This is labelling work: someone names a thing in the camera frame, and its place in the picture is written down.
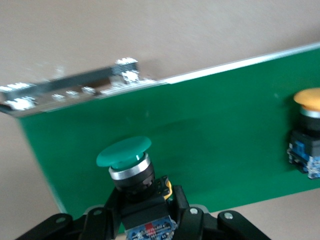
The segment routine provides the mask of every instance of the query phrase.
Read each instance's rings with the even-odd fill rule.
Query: white edge strip
[[[254,64],[259,64],[259,63],[263,63],[263,62],[267,62],[275,59],[292,56],[295,54],[308,52],[308,51],[319,49],[319,48],[320,48],[320,42],[316,42],[309,45],[291,48],[291,49],[280,51],[280,52],[275,52],[267,55],[257,56],[257,57],[253,57],[245,60],[240,60],[240,61],[235,61],[235,62],[222,64],[214,67],[209,67],[209,68],[189,72],[182,75],[172,76],[169,78],[161,79],[159,80],[159,82],[162,82],[163,84],[176,84],[183,81],[197,79],[197,78],[209,76],[212,74],[218,74],[218,73],[226,72],[229,70],[239,69],[239,68],[247,67]]]

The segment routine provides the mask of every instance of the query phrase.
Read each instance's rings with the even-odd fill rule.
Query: yellow push button
[[[320,88],[299,91],[293,99],[306,110],[320,112]]]

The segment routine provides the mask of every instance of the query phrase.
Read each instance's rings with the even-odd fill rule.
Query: green board
[[[293,95],[320,87],[319,66],[313,49],[18,120],[59,206],[75,218],[114,187],[97,155],[132,136],[151,139],[157,177],[213,212],[320,187],[286,154],[299,113]]]

